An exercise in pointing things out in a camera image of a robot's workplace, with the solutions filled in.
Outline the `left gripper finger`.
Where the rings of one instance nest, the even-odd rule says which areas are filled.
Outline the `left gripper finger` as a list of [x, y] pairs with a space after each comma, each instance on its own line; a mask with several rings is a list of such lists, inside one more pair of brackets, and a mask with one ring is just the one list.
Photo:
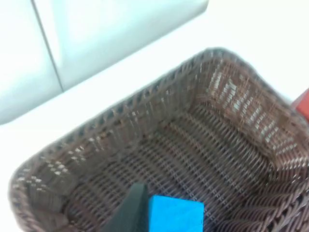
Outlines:
[[147, 232], [149, 230], [149, 195], [145, 184], [135, 183], [111, 220], [105, 232]]

